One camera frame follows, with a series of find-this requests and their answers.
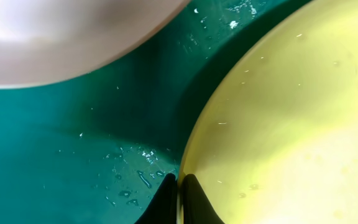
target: wet surface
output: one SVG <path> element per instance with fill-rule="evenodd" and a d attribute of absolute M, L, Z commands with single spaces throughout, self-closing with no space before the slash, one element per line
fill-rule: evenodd
<path fill-rule="evenodd" d="M 195 0 L 110 65 L 54 85 L 0 90 L 0 223 L 134 223 L 162 178 L 177 174 L 204 103 L 246 50 L 236 46 L 241 53 L 229 63 L 200 70 L 281 2 Z"/>

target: black plastic piece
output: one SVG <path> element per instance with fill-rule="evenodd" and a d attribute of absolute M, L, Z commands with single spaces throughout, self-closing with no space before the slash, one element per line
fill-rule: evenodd
<path fill-rule="evenodd" d="M 186 175 L 181 187 L 185 224 L 223 224 L 194 174 Z"/>
<path fill-rule="evenodd" d="M 136 224 L 175 224 L 177 222 L 178 186 L 175 178 L 173 174 L 165 176 L 146 211 Z"/>

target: teal countertop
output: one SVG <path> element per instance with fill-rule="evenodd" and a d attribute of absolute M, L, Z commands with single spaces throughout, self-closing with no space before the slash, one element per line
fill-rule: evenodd
<path fill-rule="evenodd" d="M 225 74 L 307 0 L 283 2 L 194 0 L 97 71 L 0 90 L 0 223 L 134 223 Z"/>

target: white bowl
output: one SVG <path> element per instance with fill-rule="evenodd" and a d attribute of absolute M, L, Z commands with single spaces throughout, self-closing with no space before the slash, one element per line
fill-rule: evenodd
<path fill-rule="evenodd" d="M 0 0 L 0 88 L 45 85 L 130 52 L 188 0 Z"/>

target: yellow dish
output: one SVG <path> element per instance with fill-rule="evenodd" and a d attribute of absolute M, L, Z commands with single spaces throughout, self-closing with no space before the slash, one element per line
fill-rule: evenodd
<path fill-rule="evenodd" d="M 260 40 L 191 134 L 225 223 L 358 223 L 358 0 L 315 0 Z"/>

